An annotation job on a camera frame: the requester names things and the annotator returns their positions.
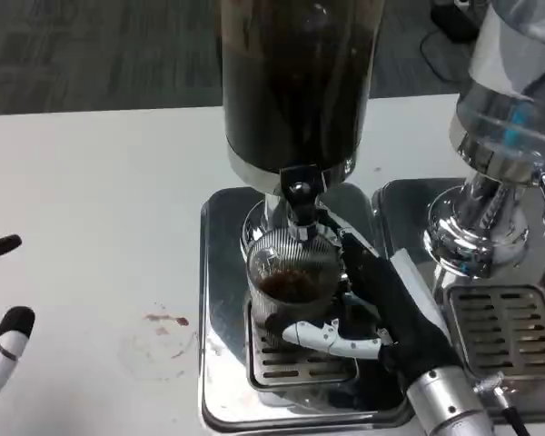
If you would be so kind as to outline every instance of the drip tray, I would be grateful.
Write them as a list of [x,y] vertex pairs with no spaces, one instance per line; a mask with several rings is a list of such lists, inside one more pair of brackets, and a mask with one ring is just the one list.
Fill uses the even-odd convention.
[[339,384],[357,377],[354,359],[331,356],[288,343],[279,344],[266,330],[257,327],[246,305],[247,371],[257,391],[320,384]]
[[545,378],[545,294],[534,286],[449,289],[461,349],[479,377]]

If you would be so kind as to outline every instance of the gray carpet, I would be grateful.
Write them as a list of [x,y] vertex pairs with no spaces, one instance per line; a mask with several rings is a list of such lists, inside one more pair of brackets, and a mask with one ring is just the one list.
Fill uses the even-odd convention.
[[[417,46],[431,0],[386,0],[372,97],[458,90]],[[0,114],[218,105],[213,0],[0,0]],[[469,49],[434,35],[445,77]]]

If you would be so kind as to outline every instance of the stainless steel base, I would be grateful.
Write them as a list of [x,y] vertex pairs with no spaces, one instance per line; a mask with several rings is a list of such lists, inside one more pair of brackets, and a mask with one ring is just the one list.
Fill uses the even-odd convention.
[[[504,319],[505,313],[509,310],[508,304],[505,302],[483,304],[483,306],[489,306],[487,314],[490,319],[486,324],[484,320],[476,322],[474,330],[484,329],[485,326],[495,330],[495,332],[486,332],[485,337],[487,338],[494,333],[502,333],[502,339],[505,342],[490,344],[490,352],[503,353],[504,357],[506,351],[506,356],[514,361],[510,362],[513,367],[509,368],[504,365],[481,365],[480,359],[474,359],[477,351],[476,345],[469,343],[468,338],[465,338],[465,332],[471,330],[471,326],[461,318],[464,315],[462,312],[461,317],[456,312],[458,307],[456,298],[460,298],[460,295],[463,294],[489,295],[491,300],[496,302],[497,299],[500,300],[501,293],[506,288],[512,290],[512,292],[506,292],[510,294],[521,294],[521,289],[527,289],[525,298],[533,300],[533,302],[529,302],[529,309],[533,305],[533,313],[535,316],[537,314],[540,316],[540,322],[535,322],[532,325],[537,325],[538,329],[544,329],[545,332],[545,292],[541,289],[541,284],[545,283],[543,279],[545,275],[545,238],[543,237],[544,226],[541,217],[544,202],[539,190],[529,190],[521,199],[521,207],[530,229],[529,250],[522,262],[490,279],[473,281],[443,271],[429,256],[423,245],[423,235],[428,225],[428,210],[431,202],[440,193],[462,183],[462,179],[400,180],[382,188],[372,198],[375,217],[372,222],[375,224],[376,240],[379,241],[376,248],[387,256],[393,255],[401,248],[408,250],[424,280],[433,289],[437,302],[442,304],[447,321],[449,321],[452,339],[456,344],[457,351],[466,361],[467,368],[477,376],[509,369],[506,371],[506,380],[513,390],[513,400],[523,419],[525,421],[545,421],[545,366],[521,365],[521,350],[523,356],[524,352],[528,350],[525,346],[519,346],[518,339],[524,338],[525,335],[520,335],[521,332],[517,332],[518,335],[513,334],[517,320],[507,321]],[[457,318],[460,318],[458,325],[455,322]],[[545,358],[538,359],[537,362],[539,361],[544,363]],[[488,401],[486,405],[489,407],[492,417],[496,421],[500,421],[500,415],[494,409],[493,402]]]
[[[204,206],[201,235],[200,404],[220,432],[361,430],[402,425],[411,408],[395,376],[376,361],[358,361],[353,380],[261,392],[246,368],[244,305],[248,293],[239,239],[247,213],[263,195],[250,188],[216,193]],[[322,201],[372,241],[372,212],[357,188],[342,184]]]

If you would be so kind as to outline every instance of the countertop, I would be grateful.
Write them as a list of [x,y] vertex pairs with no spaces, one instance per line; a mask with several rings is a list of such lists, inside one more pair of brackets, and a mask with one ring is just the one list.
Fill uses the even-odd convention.
[[[371,100],[350,181],[371,195],[392,179],[466,174],[447,134],[456,98]],[[37,316],[0,395],[0,436],[207,434],[200,211],[241,185],[222,108],[0,116],[0,235],[24,241],[0,259],[0,318],[19,304]]]

